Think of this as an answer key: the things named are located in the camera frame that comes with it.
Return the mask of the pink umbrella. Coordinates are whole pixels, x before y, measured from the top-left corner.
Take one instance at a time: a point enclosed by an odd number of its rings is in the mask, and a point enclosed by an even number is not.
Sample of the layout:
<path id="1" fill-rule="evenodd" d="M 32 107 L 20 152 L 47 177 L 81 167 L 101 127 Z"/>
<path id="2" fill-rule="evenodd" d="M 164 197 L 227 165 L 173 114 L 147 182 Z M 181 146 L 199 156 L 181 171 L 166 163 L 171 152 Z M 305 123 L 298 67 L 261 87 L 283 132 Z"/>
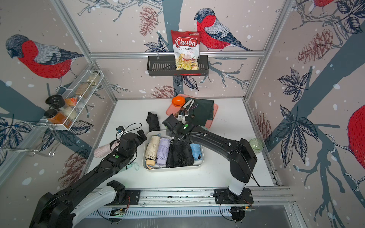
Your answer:
<path id="1" fill-rule="evenodd" d="M 112 141 L 107 145 L 101 146 L 94 151 L 94 157 L 103 158 L 110 154 L 117 146 L 119 146 L 119 142 L 117 140 Z"/>

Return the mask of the light blue umbrella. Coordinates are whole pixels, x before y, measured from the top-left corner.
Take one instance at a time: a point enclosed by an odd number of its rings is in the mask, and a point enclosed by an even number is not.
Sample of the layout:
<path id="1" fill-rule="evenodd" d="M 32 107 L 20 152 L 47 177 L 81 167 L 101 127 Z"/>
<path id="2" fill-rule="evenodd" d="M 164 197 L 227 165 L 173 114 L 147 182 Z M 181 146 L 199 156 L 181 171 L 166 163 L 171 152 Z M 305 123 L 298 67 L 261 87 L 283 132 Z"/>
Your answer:
<path id="1" fill-rule="evenodd" d="M 199 161 L 202 159 L 202 151 L 201 146 L 199 144 L 191 143 L 190 144 L 192 155 L 195 161 Z"/>

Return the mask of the beige umbrella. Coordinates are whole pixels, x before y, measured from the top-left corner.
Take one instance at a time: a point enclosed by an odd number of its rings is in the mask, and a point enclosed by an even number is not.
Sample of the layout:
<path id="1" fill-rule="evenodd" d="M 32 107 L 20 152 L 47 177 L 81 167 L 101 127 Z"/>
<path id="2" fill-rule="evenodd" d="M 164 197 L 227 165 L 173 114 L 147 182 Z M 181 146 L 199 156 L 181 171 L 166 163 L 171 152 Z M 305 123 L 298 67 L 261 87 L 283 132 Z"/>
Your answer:
<path id="1" fill-rule="evenodd" d="M 157 152 L 161 138 L 153 135 L 145 150 L 145 163 L 148 169 L 153 169 L 156 164 Z"/>

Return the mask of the black umbrella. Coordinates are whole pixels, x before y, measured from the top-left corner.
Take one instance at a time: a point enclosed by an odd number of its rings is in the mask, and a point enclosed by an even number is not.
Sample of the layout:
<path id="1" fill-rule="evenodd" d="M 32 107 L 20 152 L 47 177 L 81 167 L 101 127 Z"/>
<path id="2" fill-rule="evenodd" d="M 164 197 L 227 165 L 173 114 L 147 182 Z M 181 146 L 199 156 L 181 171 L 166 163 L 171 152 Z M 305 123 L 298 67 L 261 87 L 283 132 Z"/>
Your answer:
<path id="1" fill-rule="evenodd" d="M 170 144 L 169 153 L 167 157 L 166 166 L 168 168 L 182 167 L 182 151 L 183 148 L 181 146 L 180 141 L 174 140 L 172 144 Z"/>
<path id="2" fill-rule="evenodd" d="M 146 122 L 149 126 L 149 132 L 160 131 L 159 118 L 157 114 L 148 112 Z"/>
<path id="3" fill-rule="evenodd" d="M 181 165 L 192 166 L 194 164 L 194 157 L 190 144 L 186 141 L 180 141 L 180 145 L 182 147 L 180 153 Z"/>

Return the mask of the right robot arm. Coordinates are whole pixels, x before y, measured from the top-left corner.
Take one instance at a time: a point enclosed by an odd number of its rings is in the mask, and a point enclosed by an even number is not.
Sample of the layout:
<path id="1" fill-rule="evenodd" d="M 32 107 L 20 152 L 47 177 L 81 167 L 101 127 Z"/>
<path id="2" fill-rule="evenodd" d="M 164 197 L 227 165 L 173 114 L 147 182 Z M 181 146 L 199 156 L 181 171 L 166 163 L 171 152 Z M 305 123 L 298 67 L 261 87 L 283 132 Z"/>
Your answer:
<path id="1" fill-rule="evenodd" d="M 198 144 L 223 156 L 230 162 L 230 173 L 235 178 L 221 199 L 228 202 L 238 202 L 243 199 L 242 192 L 251 178 L 258 161 L 250 143 L 241 138 L 239 141 L 221 137 L 206 130 L 200 125 L 190 122 L 183 123 L 174 115 L 168 116 L 163 125 L 169 136 Z"/>

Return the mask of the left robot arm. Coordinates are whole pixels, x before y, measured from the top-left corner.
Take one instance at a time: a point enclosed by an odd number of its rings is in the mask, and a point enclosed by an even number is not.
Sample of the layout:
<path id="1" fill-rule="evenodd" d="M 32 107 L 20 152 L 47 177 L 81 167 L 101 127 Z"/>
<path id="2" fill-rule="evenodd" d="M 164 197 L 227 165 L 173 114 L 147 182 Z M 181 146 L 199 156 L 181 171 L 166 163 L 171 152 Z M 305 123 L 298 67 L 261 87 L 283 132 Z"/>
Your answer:
<path id="1" fill-rule="evenodd" d="M 104 157 L 91 172 L 55 194 L 44 194 L 38 201 L 30 228 L 72 228 L 81 218 L 80 203 L 101 183 L 133 161 L 137 147 L 146 141 L 143 130 L 120 137 L 119 146 Z"/>

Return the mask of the mint green umbrella left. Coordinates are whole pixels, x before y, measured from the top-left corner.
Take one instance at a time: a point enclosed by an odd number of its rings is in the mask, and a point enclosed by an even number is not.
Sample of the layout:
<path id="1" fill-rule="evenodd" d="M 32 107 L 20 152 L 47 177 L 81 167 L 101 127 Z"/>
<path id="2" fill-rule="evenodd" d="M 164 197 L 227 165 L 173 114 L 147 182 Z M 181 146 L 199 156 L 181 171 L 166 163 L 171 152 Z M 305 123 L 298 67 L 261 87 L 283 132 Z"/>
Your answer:
<path id="1" fill-rule="evenodd" d="M 134 169 L 134 170 L 138 171 L 140 169 L 140 166 L 137 162 L 133 162 L 131 164 L 128 164 L 125 168 L 125 170 L 129 170 L 129 169 L 132 169 L 132 170 Z"/>

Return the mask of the white storage box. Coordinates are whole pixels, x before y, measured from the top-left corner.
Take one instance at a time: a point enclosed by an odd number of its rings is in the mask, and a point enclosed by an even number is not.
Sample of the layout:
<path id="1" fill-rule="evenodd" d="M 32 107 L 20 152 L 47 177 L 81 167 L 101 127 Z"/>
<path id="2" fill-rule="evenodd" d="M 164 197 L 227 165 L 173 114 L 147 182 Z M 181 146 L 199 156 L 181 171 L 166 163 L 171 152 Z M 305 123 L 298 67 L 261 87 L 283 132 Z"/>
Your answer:
<path id="1" fill-rule="evenodd" d="M 145 152 L 147 150 L 147 147 L 151 141 L 152 136 L 159 136 L 160 138 L 167 138 L 170 141 L 173 140 L 173 137 L 170 137 L 166 134 L 166 130 L 161 131 L 154 131 L 150 132 L 146 135 L 147 141 L 144 142 L 144 153 L 143 153 L 143 167 L 148 170 L 149 172 L 167 172 L 167 171 L 180 171 L 180 170 L 192 170 L 192 169 L 198 169 L 202 166 L 205 159 L 205 147 L 200 146 L 200 152 L 201 152 L 201 158 L 199 160 L 194 160 L 193 165 L 191 166 L 182 166 L 182 167 L 172 167 L 170 168 L 170 163 L 167 163 L 165 166 L 155 164 L 153 166 L 147 165 L 146 158 L 145 158 Z"/>

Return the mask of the silver spoon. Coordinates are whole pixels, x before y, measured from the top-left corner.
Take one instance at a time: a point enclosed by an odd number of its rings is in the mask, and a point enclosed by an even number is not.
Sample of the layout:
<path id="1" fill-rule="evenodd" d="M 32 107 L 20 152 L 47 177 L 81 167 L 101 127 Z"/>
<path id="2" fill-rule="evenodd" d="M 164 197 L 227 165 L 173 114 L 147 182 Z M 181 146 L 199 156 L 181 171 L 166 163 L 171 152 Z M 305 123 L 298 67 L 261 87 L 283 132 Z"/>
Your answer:
<path id="1" fill-rule="evenodd" d="M 188 116 L 190 114 L 190 109 L 194 104 L 194 100 L 191 99 L 188 101 L 188 103 L 184 106 L 185 110 L 184 110 L 184 116 Z"/>

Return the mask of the dark small spoon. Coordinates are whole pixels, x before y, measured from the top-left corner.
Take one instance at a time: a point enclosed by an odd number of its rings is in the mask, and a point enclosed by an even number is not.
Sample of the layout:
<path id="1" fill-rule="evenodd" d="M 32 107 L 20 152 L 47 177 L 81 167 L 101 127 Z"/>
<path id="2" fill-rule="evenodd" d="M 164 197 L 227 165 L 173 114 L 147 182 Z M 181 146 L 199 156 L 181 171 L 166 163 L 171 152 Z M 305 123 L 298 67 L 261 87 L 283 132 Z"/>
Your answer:
<path id="1" fill-rule="evenodd" d="M 198 104 L 193 105 L 193 107 L 190 109 L 190 110 L 191 110 L 190 117 L 191 117 L 192 119 L 194 119 L 194 118 L 195 118 L 194 110 L 195 110 L 198 106 L 199 106 Z"/>

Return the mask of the orange plastic bowl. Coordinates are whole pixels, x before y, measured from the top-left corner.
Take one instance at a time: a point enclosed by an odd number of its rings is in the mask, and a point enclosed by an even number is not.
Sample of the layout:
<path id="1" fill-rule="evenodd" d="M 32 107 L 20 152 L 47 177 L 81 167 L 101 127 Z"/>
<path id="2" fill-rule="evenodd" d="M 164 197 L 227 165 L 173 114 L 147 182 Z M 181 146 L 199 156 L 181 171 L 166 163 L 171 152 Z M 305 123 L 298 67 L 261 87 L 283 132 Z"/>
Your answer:
<path id="1" fill-rule="evenodd" d="M 172 105 L 175 107 L 183 107 L 185 105 L 185 98 L 183 96 L 176 96 L 172 99 Z"/>

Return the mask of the orange spice jar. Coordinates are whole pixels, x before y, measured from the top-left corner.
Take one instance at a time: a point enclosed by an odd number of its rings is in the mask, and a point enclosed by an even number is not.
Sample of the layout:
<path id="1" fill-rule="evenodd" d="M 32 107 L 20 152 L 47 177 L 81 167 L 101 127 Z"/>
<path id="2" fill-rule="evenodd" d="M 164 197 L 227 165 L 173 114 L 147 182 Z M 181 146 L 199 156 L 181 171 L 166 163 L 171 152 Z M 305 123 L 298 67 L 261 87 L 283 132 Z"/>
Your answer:
<path id="1" fill-rule="evenodd" d="M 66 127 L 69 127 L 72 124 L 72 121 L 70 121 L 63 113 L 58 112 L 55 109 L 47 110 L 44 113 L 44 116 L 53 124 L 63 124 Z"/>

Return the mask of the clear green glass jar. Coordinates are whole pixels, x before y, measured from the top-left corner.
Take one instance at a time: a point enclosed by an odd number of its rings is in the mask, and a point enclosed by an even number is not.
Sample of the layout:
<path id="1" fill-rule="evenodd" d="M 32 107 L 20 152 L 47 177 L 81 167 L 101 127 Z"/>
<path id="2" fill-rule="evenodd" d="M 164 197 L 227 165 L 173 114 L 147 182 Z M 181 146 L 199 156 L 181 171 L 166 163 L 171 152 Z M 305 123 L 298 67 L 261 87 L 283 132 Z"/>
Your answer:
<path id="1" fill-rule="evenodd" d="M 253 139 L 250 139 L 249 143 L 250 143 L 250 146 L 251 146 L 252 150 L 256 154 L 259 154 L 259 153 L 262 152 L 262 150 L 263 150 L 263 142 L 262 142 L 262 140 L 257 139 L 257 138 L 253 138 Z"/>

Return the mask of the black lid spice jar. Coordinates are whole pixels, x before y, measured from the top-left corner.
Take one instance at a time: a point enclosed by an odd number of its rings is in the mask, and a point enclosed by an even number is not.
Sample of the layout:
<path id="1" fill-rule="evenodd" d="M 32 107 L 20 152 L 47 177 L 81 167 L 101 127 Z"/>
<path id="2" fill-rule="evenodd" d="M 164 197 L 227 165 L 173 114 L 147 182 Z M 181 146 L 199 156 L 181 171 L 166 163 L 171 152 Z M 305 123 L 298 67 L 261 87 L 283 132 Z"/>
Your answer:
<path id="1" fill-rule="evenodd" d="M 62 109 L 66 105 L 66 102 L 62 95 L 58 94 L 48 97 L 45 103 L 54 109 Z"/>

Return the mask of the Chuba cassava chips bag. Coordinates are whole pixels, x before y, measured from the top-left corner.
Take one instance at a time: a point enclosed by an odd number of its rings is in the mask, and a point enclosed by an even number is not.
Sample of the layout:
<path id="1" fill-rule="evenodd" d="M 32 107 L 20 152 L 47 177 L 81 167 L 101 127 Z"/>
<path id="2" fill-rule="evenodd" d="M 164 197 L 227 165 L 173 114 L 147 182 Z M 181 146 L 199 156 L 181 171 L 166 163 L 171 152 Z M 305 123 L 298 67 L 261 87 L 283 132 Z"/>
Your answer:
<path id="1" fill-rule="evenodd" d="M 198 70 L 201 35 L 192 31 L 171 31 L 176 70 Z"/>

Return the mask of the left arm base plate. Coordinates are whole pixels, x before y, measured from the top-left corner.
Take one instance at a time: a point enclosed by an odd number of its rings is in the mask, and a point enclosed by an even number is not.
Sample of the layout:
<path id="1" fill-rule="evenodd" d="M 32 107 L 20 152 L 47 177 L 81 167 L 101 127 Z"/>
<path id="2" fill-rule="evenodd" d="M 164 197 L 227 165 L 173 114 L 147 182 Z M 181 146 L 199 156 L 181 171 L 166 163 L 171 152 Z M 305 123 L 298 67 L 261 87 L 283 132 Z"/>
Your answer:
<path id="1" fill-rule="evenodd" d="M 134 206 L 138 205 L 140 199 L 140 190 L 120 190 L 117 192 L 115 199 L 108 206 Z"/>

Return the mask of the black wall basket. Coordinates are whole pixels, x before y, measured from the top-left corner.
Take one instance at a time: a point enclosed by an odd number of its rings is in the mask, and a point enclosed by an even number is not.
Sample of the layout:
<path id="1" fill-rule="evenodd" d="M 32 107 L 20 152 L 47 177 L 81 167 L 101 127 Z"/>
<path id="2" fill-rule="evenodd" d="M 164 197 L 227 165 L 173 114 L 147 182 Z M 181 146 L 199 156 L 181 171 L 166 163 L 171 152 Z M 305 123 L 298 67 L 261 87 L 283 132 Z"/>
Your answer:
<path id="1" fill-rule="evenodd" d="M 147 60 L 147 71 L 151 77 L 207 76 L 209 73 L 208 56 L 199 57 L 198 68 L 198 70 L 177 70 L 174 56 L 149 56 Z"/>

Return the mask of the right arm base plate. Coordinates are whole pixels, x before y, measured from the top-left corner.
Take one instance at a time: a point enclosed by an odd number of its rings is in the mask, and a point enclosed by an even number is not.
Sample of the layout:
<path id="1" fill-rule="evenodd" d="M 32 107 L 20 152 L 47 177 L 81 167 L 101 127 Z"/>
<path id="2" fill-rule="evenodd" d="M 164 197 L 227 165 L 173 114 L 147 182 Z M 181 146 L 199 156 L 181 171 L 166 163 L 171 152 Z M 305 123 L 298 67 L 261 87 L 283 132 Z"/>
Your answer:
<path id="1" fill-rule="evenodd" d="M 236 195 L 228 188 L 214 189 L 213 197 L 216 204 L 253 204 L 254 200 L 250 189 L 244 188 L 240 195 Z"/>

